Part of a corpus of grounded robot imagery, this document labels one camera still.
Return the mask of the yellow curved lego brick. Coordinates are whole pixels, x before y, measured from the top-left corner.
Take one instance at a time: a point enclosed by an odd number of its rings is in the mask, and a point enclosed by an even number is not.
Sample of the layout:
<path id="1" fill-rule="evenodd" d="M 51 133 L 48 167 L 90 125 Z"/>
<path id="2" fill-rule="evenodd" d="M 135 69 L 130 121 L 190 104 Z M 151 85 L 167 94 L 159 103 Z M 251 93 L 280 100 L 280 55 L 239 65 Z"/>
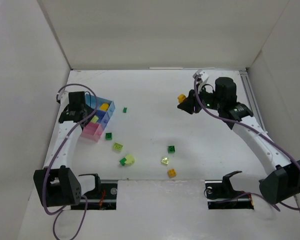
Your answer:
<path id="1" fill-rule="evenodd" d="M 178 103 L 181 104 L 186 100 L 186 96 L 184 94 L 180 94 L 177 99 L 178 99 Z"/>

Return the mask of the pale green curved lego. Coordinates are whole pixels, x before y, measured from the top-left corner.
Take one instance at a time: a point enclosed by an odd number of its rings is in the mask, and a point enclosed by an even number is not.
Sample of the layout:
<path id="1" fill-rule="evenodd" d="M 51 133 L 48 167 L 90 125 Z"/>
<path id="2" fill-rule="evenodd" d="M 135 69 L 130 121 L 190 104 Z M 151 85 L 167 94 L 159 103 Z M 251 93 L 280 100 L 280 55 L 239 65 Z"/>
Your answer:
<path id="1" fill-rule="evenodd" d="M 95 115 L 92 119 L 91 119 L 91 123 L 97 123 L 97 121 L 99 120 L 99 118 Z"/>

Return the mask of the yellow hollow curved lego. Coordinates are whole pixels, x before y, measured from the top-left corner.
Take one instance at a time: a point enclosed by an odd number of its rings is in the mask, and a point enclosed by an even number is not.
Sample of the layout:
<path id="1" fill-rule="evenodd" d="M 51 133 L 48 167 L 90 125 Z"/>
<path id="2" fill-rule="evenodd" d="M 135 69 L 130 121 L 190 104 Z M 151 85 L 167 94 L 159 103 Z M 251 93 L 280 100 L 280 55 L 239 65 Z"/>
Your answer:
<path id="1" fill-rule="evenodd" d="M 108 103 L 103 103 L 101 106 L 100 106 L 100 110 L 101 111 L 107 111 L 109 109 L 110 105 Z"/>

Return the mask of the dark green square lego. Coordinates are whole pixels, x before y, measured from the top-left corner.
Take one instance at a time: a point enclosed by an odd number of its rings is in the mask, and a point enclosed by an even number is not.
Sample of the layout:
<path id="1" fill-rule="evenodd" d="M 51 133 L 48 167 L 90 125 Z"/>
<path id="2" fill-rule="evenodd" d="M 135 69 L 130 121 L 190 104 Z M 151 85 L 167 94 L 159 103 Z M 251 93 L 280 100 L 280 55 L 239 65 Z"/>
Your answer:
<path id="1" fill-rule="evenodd" d="M 174 146 L 174 145 L 169 145 L 169 146 L 167 147 L 167 152 L 168 152 L 169 154 L 174 154 L 174 153 L 176 152 L 175 146 Z"/>

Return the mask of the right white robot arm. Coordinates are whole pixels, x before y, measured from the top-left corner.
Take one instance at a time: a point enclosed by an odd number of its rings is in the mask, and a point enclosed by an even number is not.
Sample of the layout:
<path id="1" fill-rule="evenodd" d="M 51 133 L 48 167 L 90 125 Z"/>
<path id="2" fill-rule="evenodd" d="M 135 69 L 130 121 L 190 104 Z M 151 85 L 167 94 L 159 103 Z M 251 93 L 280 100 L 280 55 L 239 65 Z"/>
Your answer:
<path id="1" fill-rule="evenodd" d="M 267 177 L 259 181 L 259 191 L 269 203 L 281 204 L 284 200 L 300 193 L 300 160 L 296 161 L 289 153 L 271 140 L 258 124 L 253 112 L 237 100 L 237 85 L 230 77 L 219 77 L 211 92 L 209 76 L 199 71 L 193 75 L 194 88 L 188 96 L 179 96 L 178 109 L 188 114 L 201 110 L 215 116 L 227 124 L 251 149 L 262 164 Z"/>

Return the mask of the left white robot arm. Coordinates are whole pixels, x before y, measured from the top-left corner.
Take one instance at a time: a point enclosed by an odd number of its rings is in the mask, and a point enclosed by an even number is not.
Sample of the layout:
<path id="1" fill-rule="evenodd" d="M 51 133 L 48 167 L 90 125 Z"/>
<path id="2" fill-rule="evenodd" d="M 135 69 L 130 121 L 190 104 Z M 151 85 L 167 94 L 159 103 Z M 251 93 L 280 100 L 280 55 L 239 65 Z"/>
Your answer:
<path id="1" fill-rule="evenodd" d="M 76 176 L 71 170 L 77 142 L 93 109 L 86 104 L 83 91 L 70 92 L 68 100 L 58 119 L 52 155 L 45 161 L 43 169 L 36 170 L 33 175 L 40 202 L 45 207 L 76 206 L 82 195 L 101 191 L 98 174 Z"/>

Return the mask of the pink blue sorting container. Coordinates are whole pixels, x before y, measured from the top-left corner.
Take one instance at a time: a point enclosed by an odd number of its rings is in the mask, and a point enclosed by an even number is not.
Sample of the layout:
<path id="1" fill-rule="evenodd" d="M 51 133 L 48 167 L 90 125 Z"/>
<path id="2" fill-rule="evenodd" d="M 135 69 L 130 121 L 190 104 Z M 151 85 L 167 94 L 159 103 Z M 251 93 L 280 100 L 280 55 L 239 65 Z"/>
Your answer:
<path id="1" fill-rule="evenodd" d="M 93 140 L 98 142 L 102 136 L 103 131 L 106 129 L 107 124 L 109 123 L 113 113 L 115 112 L 115 103 L 112 100 L 108 100 L 102 97 L 94 97 L 90 93 L 85 93 L 86 104 L 89 105 L 92 109 L 97 107 L 95 116 L 98 117 L 97 123 L 90 122 L 83 128 L 81 136 L 86 139 Z M 100 106 L 103 103 L 109 104 L 107 111 L 100 110 Z"/>

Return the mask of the small dark green lego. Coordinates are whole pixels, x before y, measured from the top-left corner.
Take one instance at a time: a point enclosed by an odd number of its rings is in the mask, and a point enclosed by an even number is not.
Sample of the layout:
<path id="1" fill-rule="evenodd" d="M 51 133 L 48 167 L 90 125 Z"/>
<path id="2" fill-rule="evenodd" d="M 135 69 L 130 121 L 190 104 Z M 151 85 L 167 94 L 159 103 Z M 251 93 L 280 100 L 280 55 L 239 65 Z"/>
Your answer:
<path id="1" fill-rule="evenodd" d="M 105 133 L 105 140 L 106 141 L 111 141 L 113 139 L 113 134 L 111 132 L 106 132 Z"/>

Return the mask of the lime green flat lego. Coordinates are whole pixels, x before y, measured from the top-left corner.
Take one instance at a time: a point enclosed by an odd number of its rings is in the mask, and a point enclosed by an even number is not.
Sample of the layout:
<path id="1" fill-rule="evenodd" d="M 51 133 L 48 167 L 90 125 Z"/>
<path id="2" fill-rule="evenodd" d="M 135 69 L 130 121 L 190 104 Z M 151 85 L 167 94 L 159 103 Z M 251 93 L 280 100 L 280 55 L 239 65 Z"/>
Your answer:
<path id="1" fill-rule="evenodd" d="M 123 145 L 120 144 L 120 143 L 115 142 L 115 143 L 113 144 L 112 148 L 113 148 L 115 151 L 121 152 L 122 149 L 123 149 Z"/>

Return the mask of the pale yellow-green square lego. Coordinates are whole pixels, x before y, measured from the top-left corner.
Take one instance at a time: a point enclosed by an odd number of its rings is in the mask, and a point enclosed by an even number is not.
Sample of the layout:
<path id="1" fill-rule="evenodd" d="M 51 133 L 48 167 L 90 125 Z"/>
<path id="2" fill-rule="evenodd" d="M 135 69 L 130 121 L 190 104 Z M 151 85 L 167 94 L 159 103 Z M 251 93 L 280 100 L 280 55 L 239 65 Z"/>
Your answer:
<path id="1" fill-rule="evenodd" d="M 170 159 L 168 157 L 163 157 L 161 159 L 161 163 L 165 166 L 167 166 L 169 164 Z"/>

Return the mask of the green and pale lego pair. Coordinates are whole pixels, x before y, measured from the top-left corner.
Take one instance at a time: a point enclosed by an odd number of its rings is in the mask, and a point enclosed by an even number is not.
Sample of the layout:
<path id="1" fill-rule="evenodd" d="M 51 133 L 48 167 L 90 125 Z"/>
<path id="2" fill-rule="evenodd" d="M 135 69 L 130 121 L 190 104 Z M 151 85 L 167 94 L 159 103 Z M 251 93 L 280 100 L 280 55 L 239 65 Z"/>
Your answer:
<path id="1" fill-rule="evenodd" d="M 135 163 L 135 158 L 133 155 L 131 154 L 127 154 L 124 158 L 122 158 L 119 163 L 122 165 L 122 166 L 131 166 Z"/>

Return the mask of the small orange lego brick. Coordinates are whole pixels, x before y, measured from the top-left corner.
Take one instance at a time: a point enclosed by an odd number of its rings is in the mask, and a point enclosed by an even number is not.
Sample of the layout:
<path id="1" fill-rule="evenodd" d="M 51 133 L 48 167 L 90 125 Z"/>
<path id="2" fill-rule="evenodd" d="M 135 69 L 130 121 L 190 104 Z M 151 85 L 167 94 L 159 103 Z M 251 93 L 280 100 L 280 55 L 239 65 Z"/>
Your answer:
<path id="1" fill-rule="evenodd" d="M 176 177 L 176 175 L 177 175 L 177 173 L 176 173 L 176 171 L 175 171 L 174 168 L 169 169 L 169 170 L 167 171 L 167 174 L 168 174 L 168 176 L 169 176 L 170 178 L 174 178 L 174 177 Z"/>

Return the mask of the aluminium rail right side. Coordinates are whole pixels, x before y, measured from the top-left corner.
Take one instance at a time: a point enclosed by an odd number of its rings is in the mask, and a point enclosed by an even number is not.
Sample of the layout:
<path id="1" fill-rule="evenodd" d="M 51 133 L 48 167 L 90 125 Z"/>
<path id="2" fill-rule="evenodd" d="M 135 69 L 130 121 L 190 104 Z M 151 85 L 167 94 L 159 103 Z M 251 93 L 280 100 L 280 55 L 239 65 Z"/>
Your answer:
<path id="1" fill-rule="evenodd" d="M 260 125 L 260 127 L 266 131 L 263 119 L 262 119 L 262 115 L 249 79 L 249 75 L 247 70 L 240 70 L 239 71 L 239 75 L 243 84 L 243 88 L 245 90 L 245 94 L 246 94 L 246 98 L 249 104 L 249 108 L 252 110 L 258 124 Z"/>

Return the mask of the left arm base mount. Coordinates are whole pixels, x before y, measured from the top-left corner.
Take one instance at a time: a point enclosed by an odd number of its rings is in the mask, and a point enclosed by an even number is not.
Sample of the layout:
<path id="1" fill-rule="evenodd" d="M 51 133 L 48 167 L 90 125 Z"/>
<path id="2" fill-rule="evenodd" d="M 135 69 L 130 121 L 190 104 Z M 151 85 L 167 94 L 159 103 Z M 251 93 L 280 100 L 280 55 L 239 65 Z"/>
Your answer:
<path id="1" fill-rule="evenodd" d="M 97 173 L 81 174 L 78 176 L 81 192 L 87 197 L 88 210 L 117 209 L 117 180 L 101 180 Z"/>

